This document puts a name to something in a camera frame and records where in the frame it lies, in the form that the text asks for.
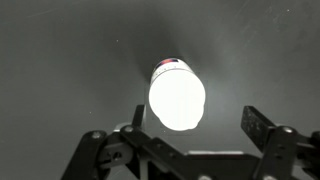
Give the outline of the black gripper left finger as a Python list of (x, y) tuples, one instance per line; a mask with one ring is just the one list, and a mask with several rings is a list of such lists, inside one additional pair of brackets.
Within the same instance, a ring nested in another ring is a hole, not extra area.
[(139, 180), (185, 180), (178, 151), (143, 131), (145, 115), (146, 106), (137, 105), (133, 120), (113, 133), (85, 133), (61, 180), (111, 180), (111, 170), (118, 166)]

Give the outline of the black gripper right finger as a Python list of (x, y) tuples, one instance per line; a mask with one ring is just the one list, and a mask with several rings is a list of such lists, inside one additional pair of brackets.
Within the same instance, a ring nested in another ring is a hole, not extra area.
[(320, 180), (320, 131), (304, 136), (295, 128), (275, 125), (253, 106), (244, 107), (241, 128), (262, 153), (254, 180), (298, 180), (292, 175), (295, 166)]

